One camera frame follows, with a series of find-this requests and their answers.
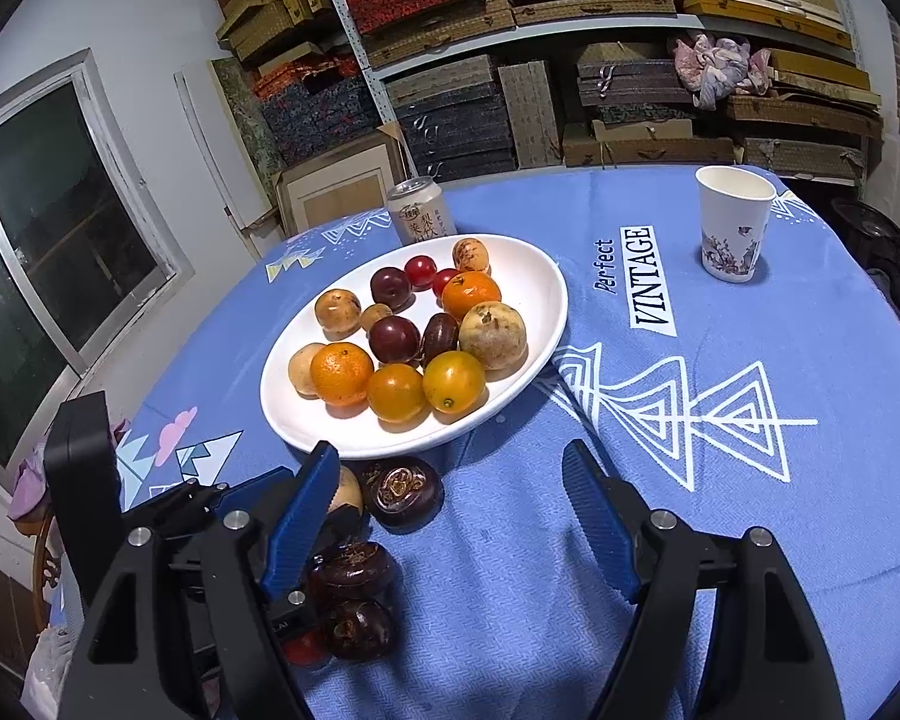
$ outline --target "orange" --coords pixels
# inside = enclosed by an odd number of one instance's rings
[[[310,360],[314,391],[332,406],[352,406],[367,397],[373,361],[360,346],[348,341],[328,343]]]
[[[501,297],[500,288],[490,276],[482,271],[466,271],[447,282],[440,300],[444,311],[460,322],[477,303],[499,302]]]
[[[461,413],[477,402],[487,385],[487,375],[472,354],[444,352],[423,371],[423,394],[443,413]]]
[[[406,422],[427,405],[423,396],[423,376],[405,362],[384,365],[367,384],[367,401],[384,422]]]

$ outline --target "glass pane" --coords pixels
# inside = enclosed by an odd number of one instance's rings
[[[66,361],[29,312],[0,258],[0,463],[10,460]]]
[[[156,267],[69,83],[0,125],[0,219],[37,294],[77,349]]]

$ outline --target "table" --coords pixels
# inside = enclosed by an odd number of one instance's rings
[[[847,717],[878,708],[900,678],[900,325],[824,222],[772,180],[780,197],[746,285],[700,265],[690,167],[449,193],[461,232],[554,257],[566,333],[554,365],[500,415],[422,453],[443,474],[442,513],[410,536],[373,531],[402,567],[403,645],[376,664],[300,672],[316,717],[586,717],[632,610],[604,585],[563,492],[574,437],[602,442],[653,508],[698,530],[773,530]],[[649,242],[631,247],[647,253],[625,262],[622,239]],[[266,354],[314,295],[397,246],[377,211],[271,252],[133,420],[117,450],[125,505],[181,477],[233,485],[295,467],[260,409]],[[693,706],[711,615],[702,593],[673,717]]]

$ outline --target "white plate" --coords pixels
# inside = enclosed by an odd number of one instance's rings
[[[439,269],[453,266],[453,246],[461,238],[437,238],[399,248],[360,266],[327,289],[350,290],[360,298],[362,307],[373,302],[370,297],[370,276],[386,266],[402,269],[410,258],[427,254],[434,258]],[[290,321],[266,357],[260,378],[260,405],[266,421],[289,445],[309,452],[321,439],[337,447],[341,459],[370,460],[392,455],[408,454],[440,445],[453,437],[474,429],[491,418],[525,388],[540,368],[546,365],[557,348],[567,319],[567,285],[557,263],[528,242],[500,235],[478,236],[490,252],[491,276],[500,287],[503,302],[514,307],[527,325],[528,354],[519,368],[488,375],[488,397],[484,405],[465,413],[455,421],[434,413],[410,427],[388,425],[376,418],[370,408],[343,418],[327,408],[322,400],[298,395],[287,376],[287,362],[293,353],[307,343],[328,343],[314,316],[314,298]],[[441,311],[433,292],[415,293],[415,301],[400,312],[413,322],[420,332],[433,314]],[[370,352],[367,333],[357,331],[343,338]]]

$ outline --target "paper cup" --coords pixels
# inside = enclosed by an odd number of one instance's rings
[[[763,176],[739,167],[701,167],[703,267],[722,281],[754,277],[776,189]]]

